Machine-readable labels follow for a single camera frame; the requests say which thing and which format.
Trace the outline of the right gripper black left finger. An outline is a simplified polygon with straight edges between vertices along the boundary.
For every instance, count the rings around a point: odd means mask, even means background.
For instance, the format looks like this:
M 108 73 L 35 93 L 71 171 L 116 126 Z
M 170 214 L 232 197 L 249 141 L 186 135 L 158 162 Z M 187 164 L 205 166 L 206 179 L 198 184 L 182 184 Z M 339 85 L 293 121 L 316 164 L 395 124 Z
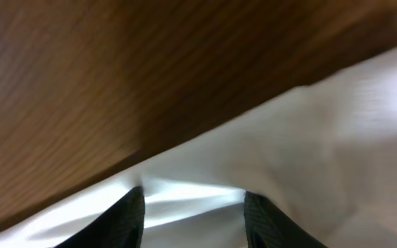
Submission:
M 144 217 L 143 188 L 133 187 L 87 227 L 56 248 L 140 248 Z

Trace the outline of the white t-shirt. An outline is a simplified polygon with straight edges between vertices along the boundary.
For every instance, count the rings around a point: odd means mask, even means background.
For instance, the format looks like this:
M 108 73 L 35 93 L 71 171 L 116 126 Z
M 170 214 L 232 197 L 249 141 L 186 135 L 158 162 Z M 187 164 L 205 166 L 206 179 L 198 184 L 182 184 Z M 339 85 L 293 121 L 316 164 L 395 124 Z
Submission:
M 56 247 L 137 186 L 140 247 L 248 247 L 245 192 L 326 247 L 397 247 L 397 48 L 53 204 L 0 247 Z

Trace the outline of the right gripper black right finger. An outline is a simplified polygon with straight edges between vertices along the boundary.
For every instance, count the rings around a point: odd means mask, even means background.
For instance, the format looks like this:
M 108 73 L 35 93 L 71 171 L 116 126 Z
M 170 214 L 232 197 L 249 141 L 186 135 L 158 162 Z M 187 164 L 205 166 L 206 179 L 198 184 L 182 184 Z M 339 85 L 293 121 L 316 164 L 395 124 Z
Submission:
M 245 192 L 243 210 L 249 248 L 327 248 L 264 196 Z

